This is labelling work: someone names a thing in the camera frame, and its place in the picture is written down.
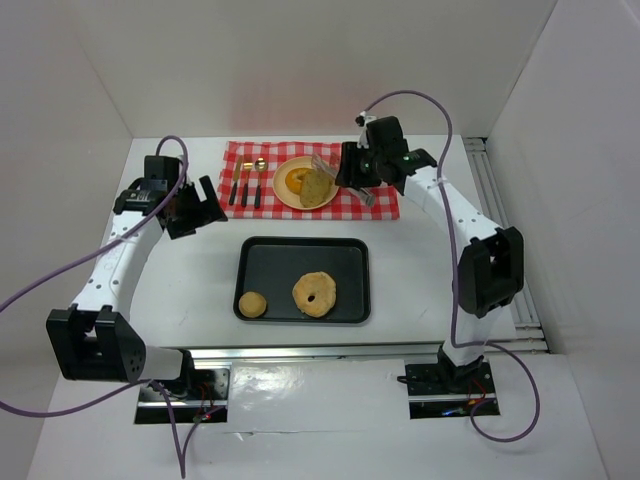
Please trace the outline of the metal tongs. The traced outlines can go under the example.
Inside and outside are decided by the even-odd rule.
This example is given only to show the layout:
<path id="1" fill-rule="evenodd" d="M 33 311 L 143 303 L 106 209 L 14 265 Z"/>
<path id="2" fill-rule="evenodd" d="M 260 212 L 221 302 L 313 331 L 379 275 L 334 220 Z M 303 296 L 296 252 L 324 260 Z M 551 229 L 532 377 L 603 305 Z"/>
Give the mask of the metal tongs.
<path id="1" fill-rule="evenodd" d="M 321 170 L 329 175 L 336 184 L 338 171 L 334 167 L 332 167 L 329 162 L 323 160 L 319 154 L 313 153 L 311 155 L 311 164 L 313 168 Z M 376 196 L 366 188 L 356 190 L 354 188 L 347 187 L 347 191 L 351 195 L 357 197 L 365 206 L 369 208 L 372 208 L 376 203 Z"/>

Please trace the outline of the orange glazed donut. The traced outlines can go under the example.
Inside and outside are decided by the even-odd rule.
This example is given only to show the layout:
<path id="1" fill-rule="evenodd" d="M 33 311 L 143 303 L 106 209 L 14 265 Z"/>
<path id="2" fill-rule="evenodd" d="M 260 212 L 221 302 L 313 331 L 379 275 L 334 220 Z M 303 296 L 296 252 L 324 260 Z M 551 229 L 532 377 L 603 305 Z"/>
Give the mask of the orange glazed donut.
<path id="1" fill-rule="evenodd" d="M 287 189 L 295 195 L 299 195 L 305 176 L 310 172 L 309 168 L 295 168 L 290 170 L 285 177 Z"/>

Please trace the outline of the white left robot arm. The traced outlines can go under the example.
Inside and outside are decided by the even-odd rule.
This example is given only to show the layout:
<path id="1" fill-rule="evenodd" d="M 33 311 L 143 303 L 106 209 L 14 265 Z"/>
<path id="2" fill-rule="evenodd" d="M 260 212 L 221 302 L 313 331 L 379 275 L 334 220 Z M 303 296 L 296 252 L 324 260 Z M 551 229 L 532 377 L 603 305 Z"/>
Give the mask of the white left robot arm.
<path id="1" fill-rule="evenodd" d="M 130 323 L 134 293 L 161 237 L 190 236 L 226 218 L 207 176 L 198 185 L 182 185 L 168 205 L 155 213 L 167 187 L 164 180 L 139 178 L 117 197 L 111 226 L 115 247 L 98 256 L 71 305 L 50 312 L 46 330 L 65 379 L 156 380 L 180 397 L 196 386 L 198 376 L 190 353 L 149 346 Z"/>

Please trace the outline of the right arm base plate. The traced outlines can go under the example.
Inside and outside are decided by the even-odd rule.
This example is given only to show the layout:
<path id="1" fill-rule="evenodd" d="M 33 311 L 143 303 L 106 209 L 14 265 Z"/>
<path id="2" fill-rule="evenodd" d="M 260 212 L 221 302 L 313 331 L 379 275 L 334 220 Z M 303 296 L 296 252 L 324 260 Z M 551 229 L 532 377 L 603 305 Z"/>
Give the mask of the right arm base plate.
<path id="1" fill-rule="evenodd" d="M 409 414 L 416 419 L 468 417 L 473 408 L 477 416 L 497 416 L 497 400 L 492 370 L 488 362 L 469 377 L 446 383 L 435 364 L 407 364 L 396 380 L 406 386 Z"/>

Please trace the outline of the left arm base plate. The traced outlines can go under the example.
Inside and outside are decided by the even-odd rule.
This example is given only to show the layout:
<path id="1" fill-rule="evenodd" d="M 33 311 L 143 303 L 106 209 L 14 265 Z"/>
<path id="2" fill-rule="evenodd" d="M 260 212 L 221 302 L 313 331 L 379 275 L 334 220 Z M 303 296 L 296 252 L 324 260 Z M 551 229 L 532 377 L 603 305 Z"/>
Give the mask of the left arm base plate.
<path id="1" fill-rule="evenodd" d="M 229 368 L 194 370 L 192 384 L 177 382 L 160 385 L 166 391 L 177 424 L 226 423 L 228 418 Z M 160 390 L 144 386 L 139 390 L 134 423 L 137 425 L 169 424 L 169 413 Z"/>

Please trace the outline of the speckled bread slice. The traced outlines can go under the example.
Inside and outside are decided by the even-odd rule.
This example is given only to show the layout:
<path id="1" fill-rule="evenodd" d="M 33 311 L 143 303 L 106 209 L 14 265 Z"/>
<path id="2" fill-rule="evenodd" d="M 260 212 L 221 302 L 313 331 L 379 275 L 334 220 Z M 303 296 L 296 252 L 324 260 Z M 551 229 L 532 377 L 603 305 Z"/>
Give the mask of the speckled bread slice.
<path id="1" fill-rule="evenodd" d="M 305 208 L 319 206 L 328 197 L 333 179 L 323 171 L 311 169 L 305 174 L 299 194 L 300 203 Z"/>

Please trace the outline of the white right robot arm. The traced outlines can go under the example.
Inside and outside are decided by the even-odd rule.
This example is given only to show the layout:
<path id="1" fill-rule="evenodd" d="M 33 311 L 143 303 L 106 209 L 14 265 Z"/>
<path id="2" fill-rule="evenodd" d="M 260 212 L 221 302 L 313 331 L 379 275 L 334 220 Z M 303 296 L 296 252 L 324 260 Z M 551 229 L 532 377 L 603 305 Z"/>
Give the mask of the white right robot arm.
<path id="1" fill-rule="evenodd" d="M 439 160 L 407 142 L 345 142 L 337 183 L 373 187 L 386 183 L 420 206 L 449 234 L 452 255 L 450 334 L 437 354 L 439 380 L 454 387 L 479 371 L 494 324 L 524 286 L 524 239 L 484 216 L 444 176 L 451 141 Z"/>

